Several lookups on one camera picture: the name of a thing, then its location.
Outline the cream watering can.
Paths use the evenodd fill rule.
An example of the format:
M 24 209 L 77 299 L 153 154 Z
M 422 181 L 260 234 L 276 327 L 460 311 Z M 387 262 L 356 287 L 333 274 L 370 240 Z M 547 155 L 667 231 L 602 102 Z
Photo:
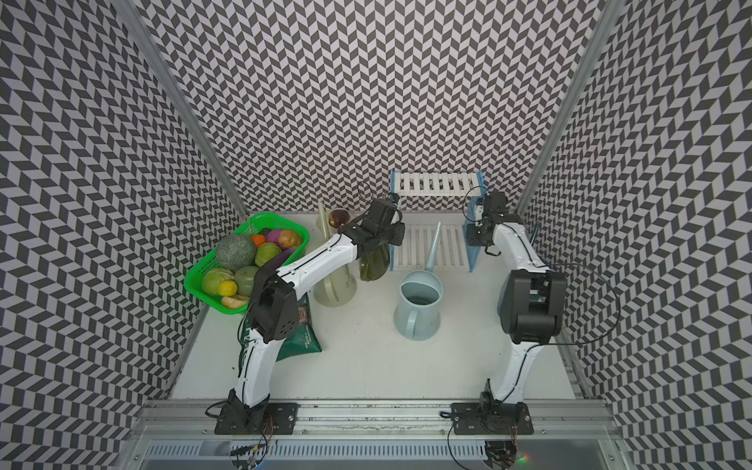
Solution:
M 329 211 L 319 202 L 315 223 L 317 232 L 311 243 L 311 250 L 317 249 L 337 234 L 337 229 L 330 225 L 328 216 Z M 342 307 L 356 295 L 356 288 L 356 278 L 351 274 L 348 264 L 345 264 L 318 282 L 313 288 L 313 295 L 317 303 L 325 307 Z

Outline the blue white slatted shelf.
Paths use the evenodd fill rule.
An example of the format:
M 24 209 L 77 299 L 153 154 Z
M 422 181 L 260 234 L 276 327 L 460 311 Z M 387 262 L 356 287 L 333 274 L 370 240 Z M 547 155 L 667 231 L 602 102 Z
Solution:
M 472 272 L 481 249 L 466 242 L 474 203 L 487 192 L 483 172 L 422 174 L 398 172 L 390 175 L 390 190 L 402 205 L 424 202 L 458 202 L 461 207 L 448 213 L 409 213 L 405 239 L 390 248 L 391 271 L 413 271 L 432 262 L 437 271 Z

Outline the teal transparent watering can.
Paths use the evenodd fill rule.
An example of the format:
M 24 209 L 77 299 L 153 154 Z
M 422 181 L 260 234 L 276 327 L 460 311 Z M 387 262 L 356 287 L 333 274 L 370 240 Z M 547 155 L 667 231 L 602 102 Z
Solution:
M 532 245 L 536 243 L 542 232 L 542 223 L 536 222 L 529 234 L 529 240 Z

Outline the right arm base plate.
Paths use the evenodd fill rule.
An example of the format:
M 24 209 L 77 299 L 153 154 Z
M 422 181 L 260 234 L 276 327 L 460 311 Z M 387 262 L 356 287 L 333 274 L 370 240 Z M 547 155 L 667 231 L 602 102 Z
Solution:
M 526 403 L 494 403 L 489 410 L 482 410 L 479 403 L 452 403 L 450 416 L 459 436 L 529 436 L 535 432 Z

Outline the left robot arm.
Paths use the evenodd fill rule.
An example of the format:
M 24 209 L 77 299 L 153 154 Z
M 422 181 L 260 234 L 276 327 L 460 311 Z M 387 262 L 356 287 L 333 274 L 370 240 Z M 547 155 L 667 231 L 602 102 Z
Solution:
M 260 269 L 246 313 L 249 325 L 242 367 L 217 417 L 219 428 L 236 434 L 262 430 L 279 351 L 300 323 L 299 301 L 338 268 L 384 245 L 403 243 L 405 224 L 399 200 L 394 192 L 376 199 L 307 256 L 287 266 L 269 262 Z

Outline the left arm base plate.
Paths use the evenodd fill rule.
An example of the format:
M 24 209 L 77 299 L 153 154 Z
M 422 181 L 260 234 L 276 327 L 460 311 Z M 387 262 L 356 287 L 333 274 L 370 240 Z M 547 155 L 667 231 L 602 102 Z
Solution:
M 297 403 L 260 403 L 256 407 L 229 403 L 219 413 L 215 434 L 290 436 L 294 433 L 299 408 Z

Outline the light blue watering can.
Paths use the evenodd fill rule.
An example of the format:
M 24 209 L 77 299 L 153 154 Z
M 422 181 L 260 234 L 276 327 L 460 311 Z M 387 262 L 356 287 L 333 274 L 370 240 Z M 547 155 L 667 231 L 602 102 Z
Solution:
M 442 223 L 439 221 L 423 270 L 409 272 L 399 284 L 394 324 L 399 334 L 411 341 L 430 339 L 441 325 L 444 285 L 434 274 L 441 231 Z

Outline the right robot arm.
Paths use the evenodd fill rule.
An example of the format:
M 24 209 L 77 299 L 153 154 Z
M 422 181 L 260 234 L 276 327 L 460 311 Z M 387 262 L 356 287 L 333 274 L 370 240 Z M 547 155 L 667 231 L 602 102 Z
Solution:
M 480 188 L 468 205 L 466 243 L 503 262 L 497 316 L 510 340 L 507 366 L 487 380 L 479 401 L 479 419 L 522 419 L 525 383 L 537 355 L 563 326 L 566 276 L 536 253 L 520 215 L 509 211 L 507 197 Z

